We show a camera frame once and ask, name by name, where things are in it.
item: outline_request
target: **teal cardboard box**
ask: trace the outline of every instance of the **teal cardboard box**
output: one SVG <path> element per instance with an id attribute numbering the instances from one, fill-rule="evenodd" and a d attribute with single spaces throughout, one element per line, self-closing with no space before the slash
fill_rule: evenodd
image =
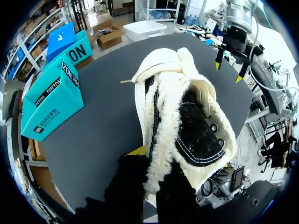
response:
<path id="1" fill-rule="evenodd" d="M 27 92 L 21 135 L 43 141 L 83 107 L 78 72 L 70 58 L 61 55 L 50 63 Z"/>
<path id="2" fill-rule="evenodd" d="M 56 58 L 59 58 L 62 55 L 67 55 L 73 65 L 76 65 L 89 56 L 93 55 L 93 51 L 88 41 L 87 33 L 85 30 L 82 30 L 79 33 L 75 34 L 75 43 L 61 52 Z M 53 63 L 53 61 L 55 61 L 55 59 L 50 62 L 47 60 L 42 68 L 42 71 L 46 71 L 48 67 Z"/>

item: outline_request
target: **yellow object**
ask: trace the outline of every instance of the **yellow object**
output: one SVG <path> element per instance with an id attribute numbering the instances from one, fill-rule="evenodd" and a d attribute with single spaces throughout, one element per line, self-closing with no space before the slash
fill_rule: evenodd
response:
<path id="1" fill-rule="evenodd" d="M 216 64 L 216 70 L 219 71 L 219 70 L 220 70 L 220 67 L 221 67 L 221 64 L 218 63 L 218 62 L 215 62 L 215 64 Z"/>
<path id="2" fill-rule="evenodd" d="M 145 146 L 141 146 L 133 152 L 130 152 L 128 155 L 146 155 L 146 148 Z"/>
<path id="3" fill-rule="evenodd" d="M 241 76 L 238 76 L 237 79 L 235 80 L 235 83 L 240 82 L 241 80 L 243 80 L 243 78 Z"/>

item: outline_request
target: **white stitching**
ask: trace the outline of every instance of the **white stitching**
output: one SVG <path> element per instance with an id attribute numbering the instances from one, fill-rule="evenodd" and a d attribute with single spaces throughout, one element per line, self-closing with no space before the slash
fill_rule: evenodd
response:
<path id="1" fill-rule="evenodd" d="M 201 162 L 201 161 L 195 161 L 193 158 L 191 158 L 190 156 L 189 156 L 189 154 L 182 148 L 182 146 L 181 146 L 181 149 L 186 153 L 186 155 L 193 161 L 193 162 L 195 162 L 195 163 L 210 163 L 210 162 L 213 162 L 213 161 L 215 161 L 215 160 L 217 160 L 219 157 L 217 157 L 217 158 L 214 158 L 214 159 L 212 159 L 212 160 L 210 160 L 210 161 L 203 161 L 203 162 Z"/>
<path id="2" fill-rule="evenodd" d="M 186 102 L 186 103 L 182 103 L 182 104 L 180 104 L 180 106 L 181 106 L 181 105 L 184 105 L 184 104 L 195 104 L 195 103 Z"/>
<path id="3" fill-rule="evenodd" d="M 180 139 L 179 136 L 178 136 L 178 139 L 181 141 L 181 143 L 183 144 L 183 146 L 185 147 L 185 149 L 186 149 L 188 152 L 190 152 L 190 151 L 187 149 L 187 147 L 185 146 L 185 144 L 183 143 L 183 141 Z M 223 150 L 219 151 L 219 152 L 216 153 L 215 155 L 212 155 L 211 157 L 208 157 L 208 158 L 195 158 L 195 156 L 194 156 L 191 152 L 190 152 L 190 155 L 191 155 L 195 160 L 209 160 L 209 159 L 212 159 L 213 157 L 217 156 L 218 154 L 221 154 L 222 152 L 223 152 Z"/>
<path id="4" fill-rule="evenodd" d="M 153 149 L 154 149 L 154 140 L 155 140 L 155 137 L 154 137 L 154 134 L 157 134 L 157 131 L 155 131 L 157 129 L 157 126 L 158 126 L 158 108 L 157 106 L 155 105 L 156 104 L 156 101 L 157 101 L 157 96 L 156 96 L 156 93 L 154 95 L 154 112 L 155 112 L 155 121 L 154 121 L 154 127 L 153 127 L 153 136 L 151 138 L 151 147 L 150 147 L 150 154 L 153 152 Z"/>

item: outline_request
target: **black suede panel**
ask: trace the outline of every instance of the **black suede panel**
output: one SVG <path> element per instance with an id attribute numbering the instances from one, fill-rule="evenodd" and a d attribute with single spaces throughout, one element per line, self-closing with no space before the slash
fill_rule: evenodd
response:
<path id="1" fill-rule="evenodd" d="M 153 85 L 153 83 L 155 81 L 155 78 L 154 78 L 154 76 L 152 76 L 151 78 L 149 78 L 147 80 L 150 80 L 149 81 L 149 87 L 150 87 L 151 85 Z M 155 92 L 155 95 L 154 95 L 154 125 L 153 125 L 153 136 L 152 136 L 151 145 L 150 145 L 150 148 L 149 148 L 149 161 L 150 162 L 152 160 L 152 151 L 153 151 L 153 148 L 154 148 L 154 146 L 155 146 L 155 144 L 157 142 L 155 136 L 156 136 L 157 131 L 158 131 L 158 125 L 161 122 L 160 113 L 159 113 L 159 110 L 158 110 L 158 107 L 157 107 L 158 97 L 159 97 L 159 92 L 158 92 L 158 89 L 157 89 L 156 92 Z"/>
<path id="2" fill-rule="evenodd" d="M 192 91 L 187 91 L 179 107 L 181 125 L 176 147 L 191 165 L 204 167 L 224 155 L 222 147 L 206 122 L 202 106 L 195 100 Z"/>

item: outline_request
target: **blue box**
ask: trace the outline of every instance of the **blue box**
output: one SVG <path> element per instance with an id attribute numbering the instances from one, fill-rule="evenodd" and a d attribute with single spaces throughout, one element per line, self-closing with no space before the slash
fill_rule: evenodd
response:
<path id="1" fill-rule="evenodd" d="M 84 107 L 78 72 L 66 55 L 56 58 L 27 92 L 21 135 L 43 141 Z"/>
<path id="2" fill-rule="evenodd" d="M 50 33 L 47 60 L 50 62 L 61 52 L 75 43 L 74 24 L 72 22 Z"/>
<path id="3" fill-rule="evenodd" d="M 67 55 L 71 59 L 71 63 L 73 65 L 76 65 L 89 56 L 93 55 L 93 51 L 88 41 L 86 31 L 82 30 L 79 33 L 75 34 L 75 43 L 61 52 L 58 57 L 60 57 L 61 55 Z M 46 60 L 42 71 L 45 71 L 47 67 L 51 65 L 51 63 L 51 61 Z"/>

